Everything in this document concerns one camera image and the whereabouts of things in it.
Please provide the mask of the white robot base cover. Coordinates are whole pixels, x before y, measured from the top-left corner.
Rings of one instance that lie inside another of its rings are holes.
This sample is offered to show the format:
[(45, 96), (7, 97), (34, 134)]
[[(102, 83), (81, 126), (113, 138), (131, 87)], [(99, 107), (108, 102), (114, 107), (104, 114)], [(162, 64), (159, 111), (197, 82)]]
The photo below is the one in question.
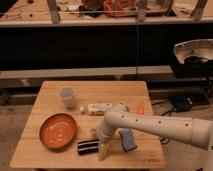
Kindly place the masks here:
[(213, 60), (213, 39), (195, 39), (177, 43), (173, 52), (180, 64), (184, 64), (191, 57), (198, 57), (207, 62)]

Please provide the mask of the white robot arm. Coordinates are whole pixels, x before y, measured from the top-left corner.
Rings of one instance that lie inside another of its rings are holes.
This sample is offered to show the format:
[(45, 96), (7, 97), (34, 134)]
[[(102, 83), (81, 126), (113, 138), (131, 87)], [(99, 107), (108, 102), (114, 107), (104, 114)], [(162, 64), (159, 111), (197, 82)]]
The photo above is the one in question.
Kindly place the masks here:
[(213, 121), (139, 115), (117, 104), (105, 111), (103, 120), (97, 125), (98, 139), (103, 143), (110, 141), (118, 128), (134, 129), (205, 149), (207, 158), (203, 171), (213, 171)]

